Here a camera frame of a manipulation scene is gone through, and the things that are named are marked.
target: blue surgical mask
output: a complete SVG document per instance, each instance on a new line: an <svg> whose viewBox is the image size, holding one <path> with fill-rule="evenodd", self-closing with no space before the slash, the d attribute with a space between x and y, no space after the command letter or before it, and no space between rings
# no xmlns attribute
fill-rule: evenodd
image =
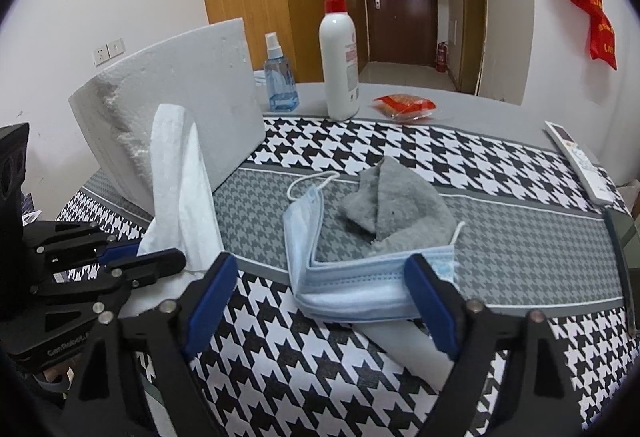
<svg viewBox="0 0 640 437"><path fill-rule="evenodd" d="M291 195L301 180L328 175L302 197ZM456 284L454 244L464 223L458 224L449 245L376 255L360 260L319 262L316 248L324 218L322 188L339 174L322 172L294 181L287 197L294 200L283 214L285 247L291 290L298 308L308 317L328 322L362 323L419 318L404 284L404 263L421 253L436 275Z"/></svg>

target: spray bottle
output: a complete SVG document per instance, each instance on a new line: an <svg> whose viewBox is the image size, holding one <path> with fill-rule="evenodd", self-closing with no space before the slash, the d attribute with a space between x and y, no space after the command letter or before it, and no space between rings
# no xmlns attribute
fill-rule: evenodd
<svg viewBox="0 0 640 437"><path fill-rule="evenodd" d="M290 112L298 106L300 99L289 59L282 53L277 33L268 32L264 38L267 42L264 78L271 112Z"/></svg>
<svg viewBox="0 0 640 437"><path fill-rule="evenodd" d="M343 121L358 112L356 28L344 0L325 0L320 22L320 54L329 117Z"/></svg>

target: doorway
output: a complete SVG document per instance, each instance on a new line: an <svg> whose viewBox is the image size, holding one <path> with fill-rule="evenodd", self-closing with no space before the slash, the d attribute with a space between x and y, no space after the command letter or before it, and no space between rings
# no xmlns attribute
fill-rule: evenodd
<svg viewBox="0 0 640 437"><path fill-rule="evenodd" d="M434 66L438 0L366 0L369 59Z"/></svg>
<svg viewBox="0 0 640 437"><path fill-rule="evenodd" d="M486 0L463 0L462 49L460 58L460 91L476 94L484 54Z"/></svg>

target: tiled floor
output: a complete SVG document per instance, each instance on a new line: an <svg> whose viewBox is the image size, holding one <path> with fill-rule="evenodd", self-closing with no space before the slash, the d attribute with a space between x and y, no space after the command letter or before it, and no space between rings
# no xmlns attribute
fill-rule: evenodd
<svg viewBox="0 0 640 437"><path fill-rule="evenodd" d="M433 67L401 63L369 62L360 73L360 81L446 91L456 90L447 73L438 72Z"/></svg>

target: gray cloth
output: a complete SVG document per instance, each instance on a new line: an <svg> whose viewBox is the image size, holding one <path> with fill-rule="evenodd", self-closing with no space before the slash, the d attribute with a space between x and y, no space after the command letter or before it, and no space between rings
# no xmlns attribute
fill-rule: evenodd
<svg viewBox="0 0 640 437"><path fill-rule="evenodd" d="M457 225L438 191L392 157L360 173L342 213L376 236L369 255L448 245Z"/></svg>

